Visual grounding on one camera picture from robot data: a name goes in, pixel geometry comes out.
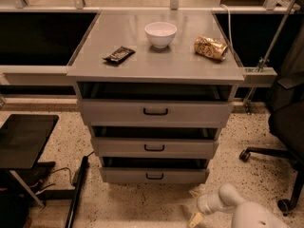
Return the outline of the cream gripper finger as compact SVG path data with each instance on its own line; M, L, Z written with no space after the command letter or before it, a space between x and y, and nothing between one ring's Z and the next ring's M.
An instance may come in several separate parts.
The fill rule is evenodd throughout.
M202 195L202 191L198 188L191 189L189 191L189 193L192 195L193 198L197 198L197 197L200 197Z
M203 221L203 219L203 213L197 212L193 214L190 220L188 221L188 228L195 228L199 223Z

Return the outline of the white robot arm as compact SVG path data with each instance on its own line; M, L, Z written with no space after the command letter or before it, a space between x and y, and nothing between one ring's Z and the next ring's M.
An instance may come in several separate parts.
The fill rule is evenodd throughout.
M190 190L196 208L188 221L195 228L205 216L216 212L231 213L231 228L291 228L264 206L245 199L236 187L227 182L217 193L203 194L198 188Z

